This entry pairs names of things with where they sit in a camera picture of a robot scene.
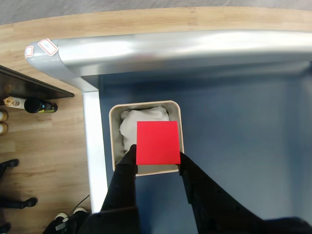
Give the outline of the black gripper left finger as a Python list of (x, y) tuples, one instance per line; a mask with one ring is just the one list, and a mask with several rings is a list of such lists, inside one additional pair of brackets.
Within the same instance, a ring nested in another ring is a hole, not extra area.
[(137, 146), (134, 144), (116, 165), (107, 195), (101, 208), (102, 213), (131, 212), (138, 214), (135, 179)]

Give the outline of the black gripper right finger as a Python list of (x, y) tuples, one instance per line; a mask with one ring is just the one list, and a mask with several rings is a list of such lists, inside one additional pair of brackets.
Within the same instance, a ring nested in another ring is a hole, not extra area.
[(242, 206), (185, 154), (180, 154), (183, 179), (199, 234), (262, 234), (264, 221)]

